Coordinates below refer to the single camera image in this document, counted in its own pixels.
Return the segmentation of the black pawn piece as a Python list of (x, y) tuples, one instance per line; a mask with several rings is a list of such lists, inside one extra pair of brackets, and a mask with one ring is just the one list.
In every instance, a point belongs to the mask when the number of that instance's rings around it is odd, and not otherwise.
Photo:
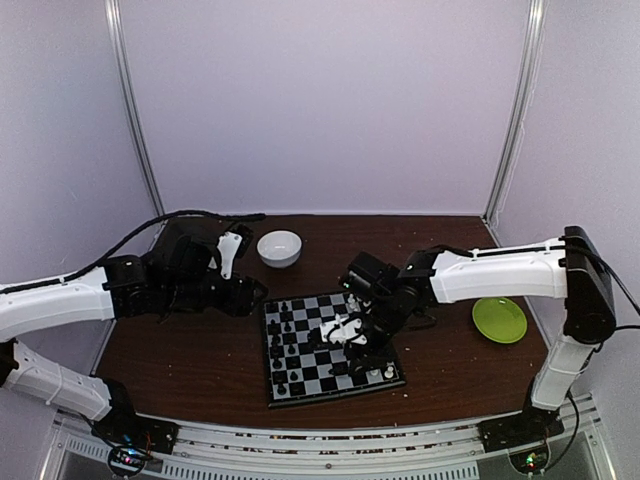
[(276, 342), (273, 342), (271, 344), (269, 352), (272, 358), (278, 358), (280, 356), (279, 349), (280, 349), (280, 346)]

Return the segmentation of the black white chessboard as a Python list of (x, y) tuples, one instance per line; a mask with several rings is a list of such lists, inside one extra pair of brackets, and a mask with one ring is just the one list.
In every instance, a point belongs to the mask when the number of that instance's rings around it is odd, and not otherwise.
[[(321, 321), (333, 319), (336, 314), (355, 315), (359, 311), (360, 303), (343, 292), (272, 299), (263, 303), (260, 329), (269, 408), (307, 405), (406, 384), (392, 346), (395, 355), (394, 362), (389, 364), (395, 370), (392, 379), (384, 377), (386, 369), (375, 369), (379, 370), (377, 378), (370, 377), (367, 372), (350, 377), (344, 346), (313, 345), (307, 341), (311, 329)], [(273, 342), (280, 346), (278, 358), (272, 358), (269, 352)]]

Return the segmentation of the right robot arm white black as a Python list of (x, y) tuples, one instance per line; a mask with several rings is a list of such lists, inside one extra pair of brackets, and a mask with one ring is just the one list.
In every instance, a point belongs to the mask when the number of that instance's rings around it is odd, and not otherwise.
[(614, 333), (611, 275), (586, 232), (516, 247), (464, 250), (437, 245), (413, 252), (402, 267), (366, 252), (348, 265), (340, 284), (364, 302), (365, 346), (386, 346), (412, 316), (458, 301), (498, 297), (561, 299), (565, 322), (534, 377), (529, 406), (513, 419), (519, 440), (535, 440), (551, 424), (592, 352)]

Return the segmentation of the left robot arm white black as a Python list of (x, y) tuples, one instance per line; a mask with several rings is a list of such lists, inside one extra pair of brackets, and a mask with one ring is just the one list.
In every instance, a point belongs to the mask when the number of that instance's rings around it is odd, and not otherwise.
[(1, 386), (80, 414), (123, 444), (144, 433), (126, 388), (91, 377), (36, 353), (19, 336), (84, 321), (106, 321), (209, 308), (228, 316), (252, 313), (268, 290), (234, 272), (253, 239), (234, 223), (220, 234), (193, 219), (168, 223), (142, 256), (107, 255), (84, 271), (1, 291)]

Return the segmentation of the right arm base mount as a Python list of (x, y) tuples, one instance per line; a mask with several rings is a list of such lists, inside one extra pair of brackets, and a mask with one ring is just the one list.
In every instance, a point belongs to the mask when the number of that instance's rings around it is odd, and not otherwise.
[(525, 407), (521, 412), (481, 421), (478, 432), (486, 453), (505, 451), (520, 474), (541, 474), (551, 462), (548, 440), (565, 429), (558, 411)]

